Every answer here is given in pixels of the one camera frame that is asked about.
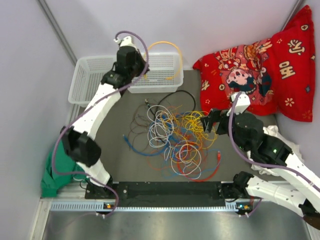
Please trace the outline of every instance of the white wall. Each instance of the white wall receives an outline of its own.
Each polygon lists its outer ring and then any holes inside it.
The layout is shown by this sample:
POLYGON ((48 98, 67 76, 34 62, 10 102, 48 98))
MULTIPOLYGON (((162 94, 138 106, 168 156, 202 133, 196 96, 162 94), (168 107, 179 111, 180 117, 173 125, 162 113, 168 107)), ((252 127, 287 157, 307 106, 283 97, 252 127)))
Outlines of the white wall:
POLYGON ((73 66, 35 0, 0 1, 0 239, 25 240, 73 66))
MULTIPOLYGON (((77 58, 115 55, 115 34, 129 30, 147 46, 177 44, 185 69, 205 54, 250 44, 280 30, 296 0, 47 0, 77 58)), ((171 46, 155 52, 175 51, 171 46)))
POLYGON ((282 114, 277 116, 281 133, 289 140, 300 145, 305 164, 320 176, 320 1, 307 0, 310 5, 315 37, 316 89, 313 101, 313 122, 304 123, 293 121, 282 114))

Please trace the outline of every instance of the yellow cable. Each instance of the yellow cable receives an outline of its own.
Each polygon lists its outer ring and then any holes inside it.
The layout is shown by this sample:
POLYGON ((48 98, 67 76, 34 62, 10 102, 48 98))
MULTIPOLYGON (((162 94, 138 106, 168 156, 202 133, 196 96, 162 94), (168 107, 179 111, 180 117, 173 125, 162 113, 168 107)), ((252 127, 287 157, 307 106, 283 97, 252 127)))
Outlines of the yellow cable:
POLYGON ((178 51, 178 53, 179 53, 179 56, 180 56, 180 67, 179 67, 179 70, 178 70, 173 76, 169 76, 169 77, 166 77, 166 78, 165 78, 165 80, 172 80, 172 79, 174 79, 174 78, 181 72, 181 70, 182 70, 182 67, 183 67, 182 53, 181 53, 181 51, 180 51, 180 49, 179 49, 179 47, 178 47, 177 45, 175 45, 174 43, 169 42, 169 41, 157 41, 157 42, 154 42, 154 43, 152 43, 152 44, 148 47, 148 51, 149 51, 153 46, 155 46, 155 45, 157 45, 157 44, 169 44, 169 45, 171 45, 171 46, 174 46, 175 49, 176 49, 176 50, 178 51))

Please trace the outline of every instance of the robotic arm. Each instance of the robotic arm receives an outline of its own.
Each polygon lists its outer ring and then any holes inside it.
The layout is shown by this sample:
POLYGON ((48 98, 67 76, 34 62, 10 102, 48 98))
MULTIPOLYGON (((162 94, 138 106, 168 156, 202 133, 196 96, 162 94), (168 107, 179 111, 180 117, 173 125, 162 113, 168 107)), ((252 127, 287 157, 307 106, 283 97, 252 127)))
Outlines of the robotic arm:
MULTIPOLYGON (((231 96, 234 101, 237 93, 231 96)), ((253 196, 286 207, 320 229, 320 178, 308 169, 281 139, 265 131, 263 122, 253 114, 244 112, 250 105, 250 99, 241 93, 235 105, 232 119, 232 136, 235 144, 244 152, 249 152, 252 164, 260 163, 279 167, 262 168, 287 180, 296 190, 279 187, 247 172, 236 174, 233 179, 233 190, 240 198, 253 196), (298 174, 285 169, 296 170, 310 182, 298 174)), ((209 133, 213 123, 219 123, 216 133, 229 134, 229 117, 231 110, 211 110, 209 115, 201 119, 203 129, 209 133)))
MULTIPOLYGON (((116 43, 119 44, 116 62, 113 63, 112 69, 103 76, 95 96, 86 109, 93 105, 94 108, 77 120, 62 137, 65 153, 87 174, 109 185, 112 184, 112 178, 101 163, 101 148, 95 142, 95 138, 102 121, 124 92, 118 92, 97 101, 115 89, 131 83, 134 77, 142 73, 146 65, 131 36, 116 40, 116 43)), ((93 179, 90 179, 90 182, 102 187, 93 179)))

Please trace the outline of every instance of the cartoon face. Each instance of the cartoon face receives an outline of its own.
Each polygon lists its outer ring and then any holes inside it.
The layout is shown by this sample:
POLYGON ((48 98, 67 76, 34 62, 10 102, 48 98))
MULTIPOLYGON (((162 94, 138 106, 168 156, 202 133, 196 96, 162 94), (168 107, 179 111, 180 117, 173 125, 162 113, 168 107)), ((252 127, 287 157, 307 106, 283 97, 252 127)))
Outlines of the cartoon face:
POLYGON ((228 78, 226 79, 226 83, 230 85, 234 82, 237 85, 246 85, 248 83, 248 78, 252 77, 251 74, 246 73, 244 70, 241 69, 234 69, 230 72, 228 78))

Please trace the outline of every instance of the gray floor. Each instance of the gray floor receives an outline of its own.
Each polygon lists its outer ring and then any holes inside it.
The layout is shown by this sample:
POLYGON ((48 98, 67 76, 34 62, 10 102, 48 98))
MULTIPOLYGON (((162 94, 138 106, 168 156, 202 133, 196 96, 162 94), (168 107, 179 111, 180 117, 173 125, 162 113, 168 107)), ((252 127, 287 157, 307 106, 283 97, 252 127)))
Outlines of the gray floor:
MULTIPOLYGON (((59 231, 83 212, 50 212, 59 231)), ((81 217, 60 234, 49 224, 42 240, 310 240, 306 224, 292 211, 263 202, 250 218, 234 212, 116 212, 103 220, 81 217)))
MULTIPOLYGON (((196 109, 200 109, 200 75, 197 71, 185 71, 184 83, 179 89, 187 90, 195 96, 196 109)), ((107 171, 111 174, 115 181, 187 181, 184 176, 175 176, 167 179, 160 171, 151 169, 146 157, 134 153, 129 149, 128 145, 123 139, 123 135, 128 135, 130 131, 130 122, 137 107, 144 104, 145 99, 150 102, 158 102, 167 93, 153 93, 153 94, 131 94, 126 92, 122 99, 115 104, 110 110, 107 117, 101 124, 97 135, 96 142, 102 148, 101 161, 107 171)), ((163 103, 164 106, 180 106, 180 111, 190 111, 193 107, 192 98, 179 92, 167 98, 163 103)), ((145 109, 141 109, 142 115, 146 114, 145 109)), ((276 118, 274 115, 259 117, 264 124, 275 125, 276 118)), ((147 134, 142 134, 136 138, 134 146, 138 150, 142 150, 148 144, 147 134)), ((219 136, 213 144, 212 148, 219 149, 221 152, 221 164, 216 175, 211 178, 211 181, 232 181, 235 174, 240 171, 257 174, 252 171, 250 166, 244 162, 232 149, 231 143, 227 135, 219 136)), ((153 149, 148 148, 146 152, 151 152, 153 149)), ((213 167, 217 163, 217 153, 212 151, 208 155, 208 166, 213 167)), ((164 162, 163 157, 154 156, 150 158, 153 166, 160 168, 164 162)), ((201 178, 209 176, 211 172, 203 173, 201 178)), ((265 180, 281 180, 278 177, 262 175, 261 178, 265 180)))

